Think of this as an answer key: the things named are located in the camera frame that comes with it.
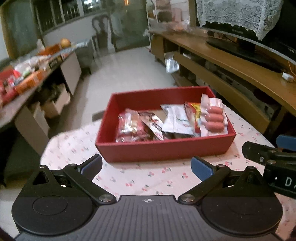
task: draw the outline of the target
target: pink sausage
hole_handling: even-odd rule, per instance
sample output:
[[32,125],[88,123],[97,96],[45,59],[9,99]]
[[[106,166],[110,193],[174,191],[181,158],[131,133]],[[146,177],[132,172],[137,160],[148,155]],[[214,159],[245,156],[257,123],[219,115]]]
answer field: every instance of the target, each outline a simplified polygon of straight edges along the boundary
[[224,116],[223,115],[219,115],[219,114],[214,114],[214,113],[211,113],[211,114],[208,114],[208,115],[205,115],[205,120],[206,121],[217,121],[217,122],[223,122],[224,121]]
[[207,122],[205,123],[205,128],[210,132],[221,132],[224,129],[222,122]]
[[207,108],[208,113],[214,113],[214,114],[222,114],[223,110],[220,107],[217,106],[210,106],[209,108]]

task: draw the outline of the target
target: white lace cover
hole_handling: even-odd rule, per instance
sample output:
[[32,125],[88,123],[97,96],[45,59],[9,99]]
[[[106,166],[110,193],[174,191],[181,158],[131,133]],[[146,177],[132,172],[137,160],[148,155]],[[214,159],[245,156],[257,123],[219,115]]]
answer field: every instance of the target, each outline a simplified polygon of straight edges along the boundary
[[259,40],[276,25],[284,0],[196,0],[200,26],[228,23],[253,30]]

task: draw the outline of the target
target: tablecloth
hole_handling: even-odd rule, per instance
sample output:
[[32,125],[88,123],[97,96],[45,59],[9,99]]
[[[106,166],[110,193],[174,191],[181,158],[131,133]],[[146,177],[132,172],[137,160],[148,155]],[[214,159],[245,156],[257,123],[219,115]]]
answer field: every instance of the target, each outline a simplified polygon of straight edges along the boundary
[[[264,166],[245,159],[242,145],[246,141],[272,146],[271,143],[243,118],[225,106],[225,112],[237,135],[229,150],[223,155],[204,157],[213,165],[225,164],[232,170],[255,166],[263,174]],[[70,163],[81,164],[94,154],[99,154],[95,139],[101,121],[95,121],[78,130],[60,133],[53,137],[41,158],[41,165],[49,169],[62,169]],[[176,198],[201,181],[193,174],[190,159],[135,163],[107,163],[93,182],[112,193],[120,195],[165,195]],[[283,217],[277,229],[282,239],[287,239],[296,224],[296,200],[276,194],[283,206]]]

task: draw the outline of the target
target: red box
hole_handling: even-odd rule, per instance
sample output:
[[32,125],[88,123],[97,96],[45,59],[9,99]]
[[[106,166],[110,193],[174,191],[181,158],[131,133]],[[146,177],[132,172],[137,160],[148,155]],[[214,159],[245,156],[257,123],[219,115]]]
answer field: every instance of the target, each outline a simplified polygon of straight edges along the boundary
[[116,143],[118,115],[126,108],[158,110],[161,104],[200,103],[202,94],[215,97],[208,87],[182,87],[114,93],[111,95],[96,138],[96,147],[107,162],[157,161],[225,153],[236,136],[228,120],[228,134],[164,141]]

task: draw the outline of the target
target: tiled floor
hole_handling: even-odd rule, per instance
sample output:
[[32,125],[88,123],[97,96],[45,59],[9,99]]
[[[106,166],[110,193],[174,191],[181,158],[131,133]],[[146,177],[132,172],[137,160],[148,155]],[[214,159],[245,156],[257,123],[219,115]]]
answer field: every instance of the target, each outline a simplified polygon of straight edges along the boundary
[[[154,56],[143,48],[126,50],[96,59],[93,74],[85,77],[65,107],[56,131],[73,130],[92,121],[92,114],[106,108],[113,92],[173,87],[174,79]],[[12,204],[25,180],[0,187],[0,227],[15,237],[17,228],[11,216]]]

